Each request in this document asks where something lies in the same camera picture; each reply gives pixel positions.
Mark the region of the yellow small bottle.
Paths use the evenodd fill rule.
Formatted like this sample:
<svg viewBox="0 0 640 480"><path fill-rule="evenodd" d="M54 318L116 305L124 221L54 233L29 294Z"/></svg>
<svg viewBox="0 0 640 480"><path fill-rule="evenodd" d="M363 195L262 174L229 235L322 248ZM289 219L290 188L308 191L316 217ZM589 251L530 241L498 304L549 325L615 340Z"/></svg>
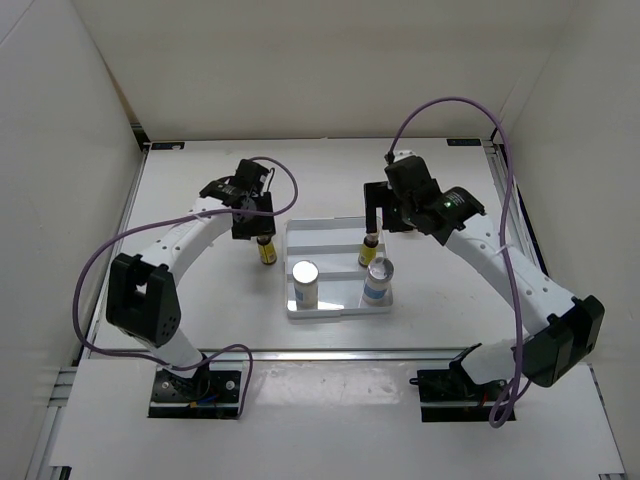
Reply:
<svg viewBox="0 0 640 480"><path fill-rule="evenodd" d="M359 255L358 255L358 264L366 268L371 261L377 255L377 248L379 245L379 233L367 233L364 236L363 242L361 244Z"/></svg>
<svg viewBox="0 0 640 480"><path fill-rule="evenodd" d="M271 236L256 239L260 260L264 265L273 265L277 261L277 252Z"/></svg>

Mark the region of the white silver-cap bottle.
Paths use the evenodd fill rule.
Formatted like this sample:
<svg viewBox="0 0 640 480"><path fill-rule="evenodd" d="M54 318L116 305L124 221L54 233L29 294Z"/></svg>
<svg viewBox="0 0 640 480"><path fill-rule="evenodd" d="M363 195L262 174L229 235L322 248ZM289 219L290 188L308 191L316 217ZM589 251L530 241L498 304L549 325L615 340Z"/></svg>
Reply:
<svg viewBox="0 0 640 480"><path fill-rule="evenodd" d="M370 305L382 303L389 292L393 276L394 265L387 257L374 258L367 267L362 299Z"/></svg>
<svg viewBox="0 0 640 480"><path fill-rule="evenodd" d="M318 302L319 269L309 260L301 260L292 267L294 298L301 308L314 308Z"/></svg>

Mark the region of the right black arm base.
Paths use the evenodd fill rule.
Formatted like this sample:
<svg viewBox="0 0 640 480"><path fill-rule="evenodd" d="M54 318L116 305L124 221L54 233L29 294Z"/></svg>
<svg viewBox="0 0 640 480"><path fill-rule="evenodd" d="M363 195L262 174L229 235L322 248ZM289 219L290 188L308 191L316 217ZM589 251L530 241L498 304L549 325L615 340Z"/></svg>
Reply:
<svg viewBox="0 0 640 480"><path fill-rule="evenodd" d="M474 384L462 369L462 361L480 343L463 350L447 369L418 370L409 380L418 388L423 423L488 422L492 407L505 389L504 379Z"/></svg>

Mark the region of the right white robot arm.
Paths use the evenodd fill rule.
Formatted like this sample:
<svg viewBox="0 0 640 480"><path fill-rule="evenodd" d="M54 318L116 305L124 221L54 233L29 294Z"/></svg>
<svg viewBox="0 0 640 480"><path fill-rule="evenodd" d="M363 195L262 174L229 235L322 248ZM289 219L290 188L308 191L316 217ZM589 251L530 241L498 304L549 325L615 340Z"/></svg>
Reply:
<svg viewBox="0 0 640 480"><path fill-rule="evenodd" d="M578 298L501 238L484 205L466 189L446 191L411 151L386 154L386 178L364 186L368 235L416 230L470 265L513 309L512 340L477 344L449 366L449 387L470 400L484 387L526 378L549 388L595 348L604 305Z"/></svg>

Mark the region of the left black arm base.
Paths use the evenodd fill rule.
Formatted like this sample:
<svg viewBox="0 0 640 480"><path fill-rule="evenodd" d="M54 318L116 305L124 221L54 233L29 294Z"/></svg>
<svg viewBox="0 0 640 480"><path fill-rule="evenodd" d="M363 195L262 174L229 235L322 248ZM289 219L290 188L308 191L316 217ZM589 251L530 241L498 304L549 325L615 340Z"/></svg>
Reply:
<svg viewBox="0 0 640 480"><path fill-rule="evenodd" d="M254 365L200 367L191 378L157 369L147 417L151 419L239 420Z"/></svg>

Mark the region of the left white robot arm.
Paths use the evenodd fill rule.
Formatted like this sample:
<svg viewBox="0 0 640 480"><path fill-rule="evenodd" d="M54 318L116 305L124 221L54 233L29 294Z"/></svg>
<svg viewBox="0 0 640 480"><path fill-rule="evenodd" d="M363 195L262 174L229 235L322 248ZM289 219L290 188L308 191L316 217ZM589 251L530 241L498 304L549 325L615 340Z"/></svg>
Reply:
<svg viewBox="0 0 640 480"><path fill-rule="evenodd" d="M172 386L188 400L206 395L210 377L199 364L204 355L180 329L179 281L226 232L234 240L270 244L276 226L269 176L268 168L241 160L234 175L213 180L199 192L188 221L172 225L142 252L122 253L111 263L107 321L164 362Z"/></svg>

